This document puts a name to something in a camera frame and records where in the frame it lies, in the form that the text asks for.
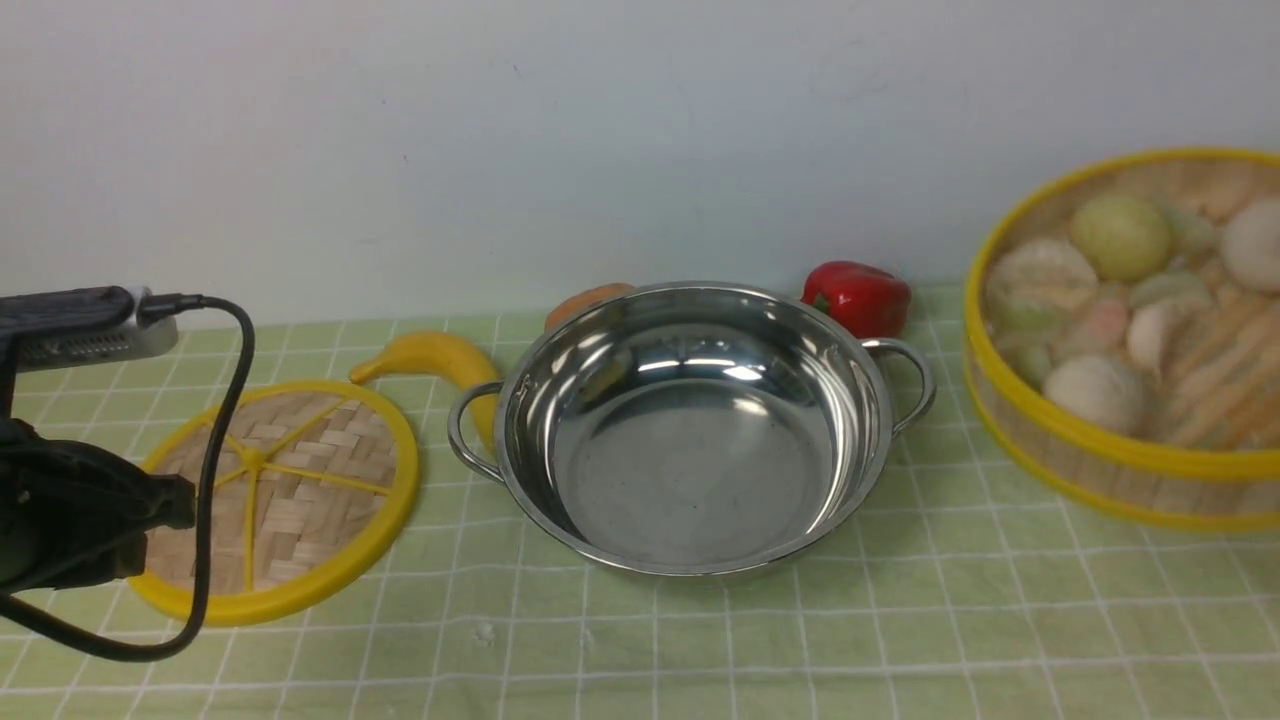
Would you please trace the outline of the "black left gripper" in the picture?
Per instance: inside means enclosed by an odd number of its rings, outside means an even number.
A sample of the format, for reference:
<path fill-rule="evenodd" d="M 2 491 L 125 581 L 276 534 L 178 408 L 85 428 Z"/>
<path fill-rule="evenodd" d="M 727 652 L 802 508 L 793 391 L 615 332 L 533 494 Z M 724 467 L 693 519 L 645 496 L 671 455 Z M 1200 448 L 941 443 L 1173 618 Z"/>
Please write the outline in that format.
<path fill-rule="evenodd" d="M 1 591 L 70 589 L 138 577 L 148 533 L 196 525 L 196 484 L 150 474 L 12 416 L 17 345 L 3 341 Z"/>

